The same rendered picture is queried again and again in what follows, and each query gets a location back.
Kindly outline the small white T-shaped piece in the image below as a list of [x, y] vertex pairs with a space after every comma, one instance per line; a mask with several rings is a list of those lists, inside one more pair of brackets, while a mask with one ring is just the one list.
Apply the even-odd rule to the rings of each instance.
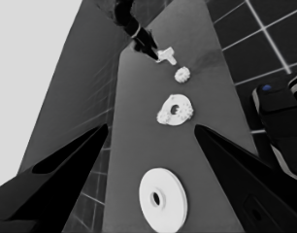
[[174, 57], [174, 54], [175, 52], [172, 48], [159, 50], [157, 52], [157, 55], [158, 55], [157, 63], [160, 63], [162, 61], [168, 61], [171, 65], [175, 66], [177, 64], [177, 60]]

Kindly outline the small white toothed gear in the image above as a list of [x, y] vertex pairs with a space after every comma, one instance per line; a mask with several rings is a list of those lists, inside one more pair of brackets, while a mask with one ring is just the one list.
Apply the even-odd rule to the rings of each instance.
[[175, 74], [175, 80], [178, 83], [185, 83], [190, 78], [190, 71], [187, 67], [181, 67]]
[[160, 124], [167, 124], [170, 120], [170, 114], [167, 111], [159, 111], [157, 114], [157, 122]]
[[191, 118], [193, 116], [193, 107], [189, 101], [184, 101], [182, 104], [182, 116], [184, 118]]

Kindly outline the large thick white disc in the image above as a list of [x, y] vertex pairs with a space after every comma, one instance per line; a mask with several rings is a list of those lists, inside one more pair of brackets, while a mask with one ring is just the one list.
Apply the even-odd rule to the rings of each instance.
[[187, 197], [180, 180], [168, 169], [146, 171], [139, 185], [139, 202], [148, 225], [156, 233], [177, 233], [185, 223]]

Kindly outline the white round pinned carrier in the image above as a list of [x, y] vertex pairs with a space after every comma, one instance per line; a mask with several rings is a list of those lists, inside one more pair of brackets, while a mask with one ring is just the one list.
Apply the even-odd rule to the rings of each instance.
[[182, 116], [182, 104], [184, 101], [190, 102], [190, 100], [185, 95], [171, 94], [168, 97], [168, 99], [163, 103], [160, 111], [167, 111], [171, 115], [169, 122], [165, 125], [179, 126], [190, 119], [184, 118]]

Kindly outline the dark robot body block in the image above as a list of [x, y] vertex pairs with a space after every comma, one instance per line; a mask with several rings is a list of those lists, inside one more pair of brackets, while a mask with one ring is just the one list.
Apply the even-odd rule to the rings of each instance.
[[251, 98], [281, 169], [297, 181], [297, 74], [260, 84]]

